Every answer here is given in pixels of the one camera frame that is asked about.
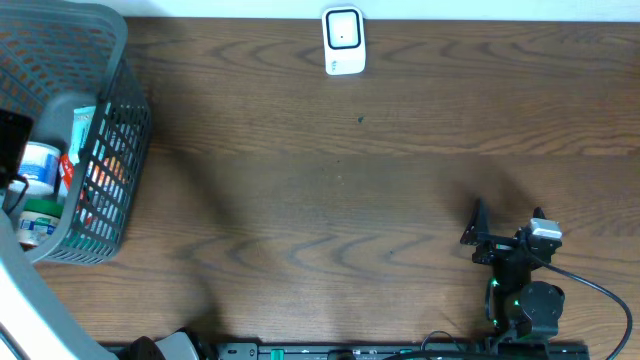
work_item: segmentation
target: white container with blue label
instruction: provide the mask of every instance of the white container with blue label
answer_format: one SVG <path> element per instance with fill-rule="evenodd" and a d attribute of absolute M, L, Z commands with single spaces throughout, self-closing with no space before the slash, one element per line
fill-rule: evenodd
<path fill-rule="evenodd" d="M 58 175 L 60 150 L 47 144 L 29 142 L 25 148 L 18 174 L 29 181 L 27 194 L 51 195 L 55 190 Z M 24 184 L 14 181 L 9 186 L 11 191 L 21 192 Z"/>

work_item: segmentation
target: gray plastic basket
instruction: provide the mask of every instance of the gray plastic basket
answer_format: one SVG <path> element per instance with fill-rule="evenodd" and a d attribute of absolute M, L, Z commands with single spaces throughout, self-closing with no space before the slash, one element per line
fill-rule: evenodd
<path fill-rule="evenodd" d="M 67 153 L 73 110 L 96 106 L 58 228 L 32 262 L 98 264 L 120 249 L 151 132 L 123 56 L 114 10 L 63 1 L 0 0 L 0 108 L 35 120 L 31 141 Z"/>

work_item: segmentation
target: wood grain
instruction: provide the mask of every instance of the wood grain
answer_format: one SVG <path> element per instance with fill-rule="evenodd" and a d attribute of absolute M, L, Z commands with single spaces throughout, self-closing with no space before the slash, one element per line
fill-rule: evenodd
<path fill-rule="evenodd" d="M 126 242 L 38 266 L 98 340 L 482 336 L 477 196 L 502 234 L 543 206 L 554 263 L 639 313 L 639 25 L 369 21 L 365 72 L 329 77 L 317 21 L 128 22 L 155 132 Z M 604 358 L 618 306 L 534 278 L 567 294 L 558 339 Z"/>

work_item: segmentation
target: white button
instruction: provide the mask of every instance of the white button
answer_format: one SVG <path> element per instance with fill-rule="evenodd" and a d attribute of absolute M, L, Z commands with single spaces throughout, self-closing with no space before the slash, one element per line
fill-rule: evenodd
<path fill-rule="evenodd" d="M 330 13 L 327 18 L 329 44 L 334 49 L 358 46 L 358 17 L 355 11 Z"/>

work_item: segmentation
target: white wall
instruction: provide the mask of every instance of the white wall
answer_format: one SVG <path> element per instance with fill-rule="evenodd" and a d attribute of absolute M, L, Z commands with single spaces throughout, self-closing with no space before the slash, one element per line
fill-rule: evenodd
<path fill-rule="evenodd" d="M 351 4 L 368 19 L 640 21 L 640 0 L 73 0 L 125 16 L 318 19 Z"/>

